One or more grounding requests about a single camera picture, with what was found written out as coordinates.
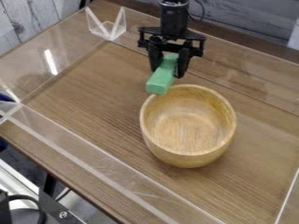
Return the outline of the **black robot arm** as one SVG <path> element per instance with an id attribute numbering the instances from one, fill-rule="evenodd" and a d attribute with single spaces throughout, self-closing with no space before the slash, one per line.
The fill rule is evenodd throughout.
<path id="1" fill-rule="evenodd" d="M 164 52 L 178 54 L 174 77 L 187 72 L 192 57 L 204 53 L 206 36 L 188 29 L 190 0 L 160 0 L 160 25 L 139 27 L 138 46 L 148 52 L 151 70 L 163 63 Z"/>

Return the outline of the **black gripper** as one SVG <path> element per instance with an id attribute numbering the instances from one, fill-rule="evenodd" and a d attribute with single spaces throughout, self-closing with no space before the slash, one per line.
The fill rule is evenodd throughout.
<path id="1" fill-rule="evenodd" d="M 203 56 L 207 38 L 188 29 L 188 2 L 160 2 L 159 7 L 159 25 L 138 28 L 138 46 L 148 51 L 152 71 L 162 63 L 163 52 L 179 53 L 176 78 L 180 79 L 187 71 L 191 56 Z"/>

